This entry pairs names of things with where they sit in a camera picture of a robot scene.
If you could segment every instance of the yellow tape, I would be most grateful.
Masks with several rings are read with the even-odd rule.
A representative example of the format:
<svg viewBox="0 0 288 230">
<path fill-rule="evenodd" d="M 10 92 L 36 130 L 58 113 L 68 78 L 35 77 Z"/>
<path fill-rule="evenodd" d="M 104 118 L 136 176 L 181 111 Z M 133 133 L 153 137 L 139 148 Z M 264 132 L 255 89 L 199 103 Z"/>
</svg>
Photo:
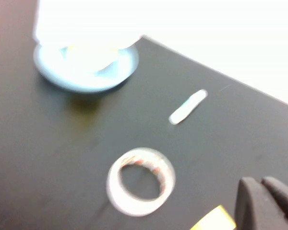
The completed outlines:
<svg viewBox="0 0 288 230">
<path fill-rule="evenodd" d="M 220 205 L 198 221 L 191 230 L 234 230 L 235 227 L 234 220 Z"/>
</svg>

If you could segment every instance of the white background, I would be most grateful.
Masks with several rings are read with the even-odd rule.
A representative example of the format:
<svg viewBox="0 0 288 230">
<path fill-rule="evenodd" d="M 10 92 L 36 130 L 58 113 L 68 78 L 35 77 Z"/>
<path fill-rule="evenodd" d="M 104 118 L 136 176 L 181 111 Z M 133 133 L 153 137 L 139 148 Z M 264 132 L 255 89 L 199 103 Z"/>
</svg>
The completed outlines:
<svg viewBox="0 0 288 230">
<path fill-rule="evenodd" d="M 288 1 L 194 1 L 163 11 L 171 13 L 147 31 L 154 40 L 288 103 Z"/>
</svg>

